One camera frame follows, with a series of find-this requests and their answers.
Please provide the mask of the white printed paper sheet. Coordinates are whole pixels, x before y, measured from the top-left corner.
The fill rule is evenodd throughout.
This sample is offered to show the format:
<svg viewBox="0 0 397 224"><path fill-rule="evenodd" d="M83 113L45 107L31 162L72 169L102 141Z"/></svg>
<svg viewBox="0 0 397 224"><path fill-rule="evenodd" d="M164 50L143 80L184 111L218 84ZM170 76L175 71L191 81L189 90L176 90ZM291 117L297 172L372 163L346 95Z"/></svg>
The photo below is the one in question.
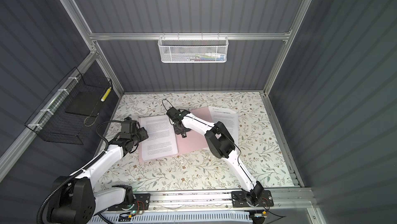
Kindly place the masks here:
<svg viewBox="0 0 397 224"><path fill-rule="evenodd" d="M140 143L140 162L159 159L178 153L173 125L166 115L140 118L148 138Z"/></svg>

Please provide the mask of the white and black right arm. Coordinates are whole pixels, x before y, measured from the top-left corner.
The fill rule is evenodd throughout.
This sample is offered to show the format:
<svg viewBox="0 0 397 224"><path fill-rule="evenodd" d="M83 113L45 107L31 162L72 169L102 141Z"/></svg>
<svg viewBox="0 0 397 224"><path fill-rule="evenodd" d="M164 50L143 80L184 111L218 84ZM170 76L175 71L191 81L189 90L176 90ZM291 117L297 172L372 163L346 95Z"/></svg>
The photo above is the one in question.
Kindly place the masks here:
<svg viewBox="0 0 397 224"><path fill-rule="evenodd" d="M241 161L239 157L241 150L222 122L207 122L188 110L174 107L169 108L166 115L174 126L175 133L181 135L182 138L186 138L189 131L195 131L205 137L211 153L225 161L237 177L243 197L250 206L260 205L265 208L274 206L269 197L263 196L265 189L262 184L252 176Z"/></svg>

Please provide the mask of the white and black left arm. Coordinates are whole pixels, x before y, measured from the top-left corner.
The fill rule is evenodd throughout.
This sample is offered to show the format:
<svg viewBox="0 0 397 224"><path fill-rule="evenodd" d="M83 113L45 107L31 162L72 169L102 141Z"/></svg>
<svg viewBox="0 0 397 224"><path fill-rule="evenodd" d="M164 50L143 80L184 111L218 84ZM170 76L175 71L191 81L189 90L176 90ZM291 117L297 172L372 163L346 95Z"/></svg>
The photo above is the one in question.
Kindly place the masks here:
<svg viewBox="0 0 397 224"><path fill-rule="evenodd" d="M114 185L109 190L94 193L98 180L119 160L137 150L148 133L138 121L130 117L119 121L121 131L112 140L104 136L105 148L81 169L69 176L60 176L53 183L37 213L36 222L42 224L43 215L53 224L86 224L92 217L101 216L110 207L117 206L137 214L144 204L136 199L128 185Z"/></svg>

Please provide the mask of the pink file folder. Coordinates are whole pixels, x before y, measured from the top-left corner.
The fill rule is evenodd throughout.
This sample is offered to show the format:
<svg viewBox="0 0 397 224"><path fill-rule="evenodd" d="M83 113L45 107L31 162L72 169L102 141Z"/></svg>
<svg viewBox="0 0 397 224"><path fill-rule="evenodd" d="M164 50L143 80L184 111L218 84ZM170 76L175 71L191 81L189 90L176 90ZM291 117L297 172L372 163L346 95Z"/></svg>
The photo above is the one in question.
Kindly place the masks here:
<svg viewBox="0 0 397 224"><path fill-rule="evenodd" d="M205 137L195 131L187 132L186 138L182 138L181 135L175 136L178 148L178 153L176 155L182 155L196 150L208 148Z"/></svg>

